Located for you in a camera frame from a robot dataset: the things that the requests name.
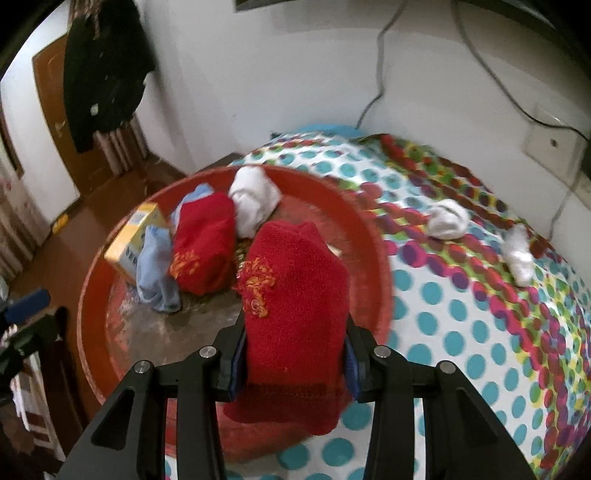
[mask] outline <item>cardboard box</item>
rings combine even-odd
[[[168,228],[168,223],[156,203],[141,204],[105,252],[105,260],[134,284],[138,257],[144,247],[148,225]]]

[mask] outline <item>bed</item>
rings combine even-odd
[[[282,135],[235,164],[275,164],[325,177],[355,196],[382,232],[394,308],[388,345],[408,360],[451,359],[501,419],[540,479],[556,478],[591,426],[591,293],[553,247],[466,167],[428,147],[373,135]],[[425,235],[430,205],[467,208],[467,235]],[[530,233],[534,284],[515,287],[503,231]],[[361,480],[373,406],[351,404],[330,434],[276,455],[227,465],[231,480]],[[415,400],[415,478],[425,476],[422,405]],[[176,463],[166,458],[167,477]]]

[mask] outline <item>wall socket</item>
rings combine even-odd
[[[565,125],[539,104],[536,104],[533,115],[548,124]],[[585,141],[571,130],[551,129],[532,122],[523,152],[564,184],[571,186],[579,169],[585,145]]]

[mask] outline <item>rolled white sock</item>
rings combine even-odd
[[[427,235],[440,240],[463,237],[470,224],[470,214],[455,200],[434,203],[429,211]]]
[[[236,172],[228,196],[236,207],[236,231],[253,238],[281,200],[281,192],[262,167],[246,166]]]
[[[503,259],[518,287],[528,287],[534,278],[534,256],[530,252],[527,229],[523,223],[513,226],[501,246]]]

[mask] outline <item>black cloth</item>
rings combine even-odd
[[[133,0],[105,0],[98,17],[72,22],[64,61],[64,104],[78,152],[93,148],[95,131],[111,132],[131,120],[146,75],[155,69]]]

